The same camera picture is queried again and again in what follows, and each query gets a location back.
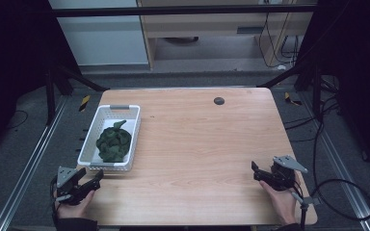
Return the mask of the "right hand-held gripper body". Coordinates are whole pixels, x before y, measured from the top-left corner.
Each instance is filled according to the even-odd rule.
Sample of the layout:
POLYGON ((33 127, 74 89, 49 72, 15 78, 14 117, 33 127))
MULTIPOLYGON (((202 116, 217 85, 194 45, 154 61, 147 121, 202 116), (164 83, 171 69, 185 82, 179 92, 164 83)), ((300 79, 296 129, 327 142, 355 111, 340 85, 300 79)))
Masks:
POLYGON ((308 173, 307 168, 290 155, 275 156, 273 161, 274 163, 271 166, 271 172, 274 178, 272 188, 276 191, 293 188, 296 182, 296 171, 308 173))

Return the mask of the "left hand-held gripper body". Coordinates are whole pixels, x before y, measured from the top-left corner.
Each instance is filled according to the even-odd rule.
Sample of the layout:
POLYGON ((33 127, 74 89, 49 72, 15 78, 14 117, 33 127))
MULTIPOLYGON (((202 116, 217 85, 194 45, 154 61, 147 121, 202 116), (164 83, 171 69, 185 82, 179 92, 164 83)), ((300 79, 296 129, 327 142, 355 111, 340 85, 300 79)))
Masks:
POLYGON ((59 167, 56 181, 56 200, 61 204, 78 205, 90 191, 85 189, 85 184, 76 181, 79 169, 59 167))

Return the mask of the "white plastic basket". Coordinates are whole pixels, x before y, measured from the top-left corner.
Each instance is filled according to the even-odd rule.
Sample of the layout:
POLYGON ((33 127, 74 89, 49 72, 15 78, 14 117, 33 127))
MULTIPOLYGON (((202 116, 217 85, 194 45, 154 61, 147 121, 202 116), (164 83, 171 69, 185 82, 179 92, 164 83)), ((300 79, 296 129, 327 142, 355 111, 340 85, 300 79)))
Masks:
POLYGON ((77 163, 91 170, 129 171, 133 165, 137 138, 141 125, 141 107, 138 105, 101 105, 97 108, 84 140, 77 163), (101 133, 115 122, 126 121, 122 129, 131 135, 127 154, 120 163, 105 163, 99 156, 95 142, 101 133))

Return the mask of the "green broccoli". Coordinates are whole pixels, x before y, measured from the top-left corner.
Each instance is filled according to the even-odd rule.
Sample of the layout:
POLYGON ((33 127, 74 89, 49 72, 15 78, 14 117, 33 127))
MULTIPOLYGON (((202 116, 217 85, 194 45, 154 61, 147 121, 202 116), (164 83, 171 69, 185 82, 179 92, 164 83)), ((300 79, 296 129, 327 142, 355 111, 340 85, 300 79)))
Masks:
POLYGON ((112 127, 107 127, 96 141, 99 157, 104 163, 122 163, 127 155, 132 136, 122 128, 125 120, 115 122, 112 127))

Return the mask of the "person's left hand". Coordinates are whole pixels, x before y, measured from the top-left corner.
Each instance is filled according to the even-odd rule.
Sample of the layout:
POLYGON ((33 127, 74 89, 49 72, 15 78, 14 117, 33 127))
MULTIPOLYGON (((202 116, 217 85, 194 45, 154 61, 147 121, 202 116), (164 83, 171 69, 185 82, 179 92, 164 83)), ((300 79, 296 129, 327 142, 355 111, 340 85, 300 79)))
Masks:
POLYGON ((88 195, 78 205, 61 204, 55 202, 55 211, 58 218, 87 218, 87 210, 91 204, 95 191, 90 191, 88 195))

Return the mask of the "person's right hand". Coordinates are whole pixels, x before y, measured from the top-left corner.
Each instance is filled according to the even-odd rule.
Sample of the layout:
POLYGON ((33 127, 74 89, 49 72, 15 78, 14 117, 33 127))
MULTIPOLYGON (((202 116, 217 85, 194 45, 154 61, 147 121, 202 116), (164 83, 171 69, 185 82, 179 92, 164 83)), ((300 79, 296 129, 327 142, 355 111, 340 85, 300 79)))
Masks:
POLYGON ((260 181, 259 184, 270 196, 280 224, 285 226, 295 223, 296 199, 292 193, 289 190, 278 192, 264 181, 260 181))

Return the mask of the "yellow black floor tape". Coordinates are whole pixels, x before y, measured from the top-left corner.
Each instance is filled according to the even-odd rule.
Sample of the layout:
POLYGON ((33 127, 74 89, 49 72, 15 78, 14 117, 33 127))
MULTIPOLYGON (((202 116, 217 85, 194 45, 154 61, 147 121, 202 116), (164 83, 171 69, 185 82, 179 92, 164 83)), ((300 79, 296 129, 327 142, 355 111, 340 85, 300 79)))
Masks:
POLYGON ((90 95, 85 95, 83 97, 82 102, 81 102, 81 104, 79 106, 79 109, 78 109, 79 112, 84 112, 85 111, 85 109, 86 109, 86 107, 87 107, 87 105, 90 101, 90 98, 91 98, 90 95))
POLYGON ((286 92, 284 94, 284 101, 287 102, 287 103, 290 103, 292 105, 296 105, 296 106, 302 106, 303 105, 301 100, 294 99, 289 92, 286 92))

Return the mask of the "black metal stand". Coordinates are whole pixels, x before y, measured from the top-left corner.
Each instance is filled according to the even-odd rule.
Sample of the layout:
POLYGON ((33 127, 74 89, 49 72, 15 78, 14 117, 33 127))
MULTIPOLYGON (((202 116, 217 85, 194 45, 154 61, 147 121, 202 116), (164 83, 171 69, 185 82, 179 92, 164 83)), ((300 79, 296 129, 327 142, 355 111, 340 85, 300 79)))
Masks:
POLYGON ((321 66, 317 61, 297 62, 292 68, 282 72, 276 78, 258 85, 258 87, 272 88, 293 75, 298 76, 294 85, 296 90, 306 90, 309 85, 312 85, 312 112, 321 121, 321 66))
POLYGON ((86 79, 82 74, 74 72, 65 66, 52 66, 45 73, 45 89, 46 89, 46 105, 47 105, 47 120, 46 124, 50 125, 56 115, 56 104, 54 87, 57 87, 61 95, 71 95, 73 87, 68 79, 71 78, 77 82, 89 87, 95 91, 105 91, 107 88, 101 87, 98 84, 86 79))

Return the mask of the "white cabinet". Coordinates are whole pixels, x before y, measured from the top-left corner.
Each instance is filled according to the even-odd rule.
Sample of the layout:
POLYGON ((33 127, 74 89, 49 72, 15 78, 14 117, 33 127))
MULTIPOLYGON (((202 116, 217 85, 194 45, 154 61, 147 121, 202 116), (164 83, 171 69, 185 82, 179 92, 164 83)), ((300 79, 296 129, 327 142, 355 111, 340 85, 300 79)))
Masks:
MULTIPOLYGON (((53 10, 131 8, 136 0, 49 0, 53 10)), ((142 23, 137 15, 59 17, 79 66, 148 64, 142 23)))

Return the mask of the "dark curtain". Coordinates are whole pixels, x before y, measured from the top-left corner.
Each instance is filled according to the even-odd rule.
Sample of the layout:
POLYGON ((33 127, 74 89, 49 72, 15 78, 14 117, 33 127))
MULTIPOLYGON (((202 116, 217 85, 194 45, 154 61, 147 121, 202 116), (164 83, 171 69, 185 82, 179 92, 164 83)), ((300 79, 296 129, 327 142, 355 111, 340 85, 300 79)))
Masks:
POLYGON ((316 0, 300 58, 315 51, 370 159, 370 0, 316 0))
POLYGON ((44 86, 49 67, 80 71, 58 20, 35 14, 50 9, 49 0, 0 0, 0 136, 17 99, 44 86))

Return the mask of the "grey bracket on black rod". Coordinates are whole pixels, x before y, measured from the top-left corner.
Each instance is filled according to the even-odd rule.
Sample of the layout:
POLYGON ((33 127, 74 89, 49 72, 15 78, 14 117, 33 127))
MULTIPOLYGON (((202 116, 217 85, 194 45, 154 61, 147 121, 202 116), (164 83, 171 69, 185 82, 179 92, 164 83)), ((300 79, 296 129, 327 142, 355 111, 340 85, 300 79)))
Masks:
POLYGON ((319 198, 314 198, 311 196, 307 197, 302 197, 298 193, 293 192, 292 193, 293 197, 300 203, 300 208, 301 208, 301 221, 300 221, 300 226, 302 230, 305 230, 305 220, 306 220, 306 213, 310 205, 319 205, 320 204, 320 199, 319 198))

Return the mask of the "aluminium floor rail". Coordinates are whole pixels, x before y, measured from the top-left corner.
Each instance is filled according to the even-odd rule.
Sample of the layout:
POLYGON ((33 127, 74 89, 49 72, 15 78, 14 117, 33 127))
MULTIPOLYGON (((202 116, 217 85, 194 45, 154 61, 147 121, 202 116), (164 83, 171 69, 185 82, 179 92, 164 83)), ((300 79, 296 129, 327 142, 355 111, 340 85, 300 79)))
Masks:
POLYGON ((65 111, 66 103, 68 101, 67 96, 61 96, 59 104, 55 108, 55 115, 53 120, 44 127, 44 130, 40 136, 40 139, 35 146, 26 166, 20 174, 11 195, 9 196, 5 206, 0 212, 0 231, 7 231, 17 208, 22 201, 26 190, 28 189, 30 182, 39 166, 40 160, 49 144, 59 121, 65 111))
POLYGON ((337 216, 358 222, 363 231, 370 231, 370 195, 361 186, 356 184, 354 177, 345 167, 343 160, 338 156, 337 149, 333 145, 331 137, 324 126, 324 108, 321 107, 322 120, 319 121, 312 112, 310 96, 306 93, 300 93, 300 98, 309 115, 313 118, 312 125, 316 130, 312 147, 312 176, 314 182, 314 190, 312 192, 317 194, 320 201, 337 216), (325 180, 319 180, 317 178, 316 157, 319 144, 322 145, 324 153, 330 162, 332 172, 335 174, 333 178, 325 180), (353 210, 349 215, 335 208, 331 202, 327 201, 327 197, 322 195, 321 189, 327 184, 338 184, 342 188, 353 210))

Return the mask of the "black horizontal frame bar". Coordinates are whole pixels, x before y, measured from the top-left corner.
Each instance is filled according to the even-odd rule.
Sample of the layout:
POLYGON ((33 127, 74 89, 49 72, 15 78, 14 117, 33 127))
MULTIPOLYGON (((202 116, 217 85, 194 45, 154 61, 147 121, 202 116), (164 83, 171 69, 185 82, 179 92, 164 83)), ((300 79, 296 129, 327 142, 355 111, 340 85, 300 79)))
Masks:
POLYGON ((219 6, 169 6, 139 8, 60 9, 49 13, 56 17, 131 16, 131 15, 181 15, 217 13, 308 13, 318 9, 314 4, 293 5, 219 5, 219 6))

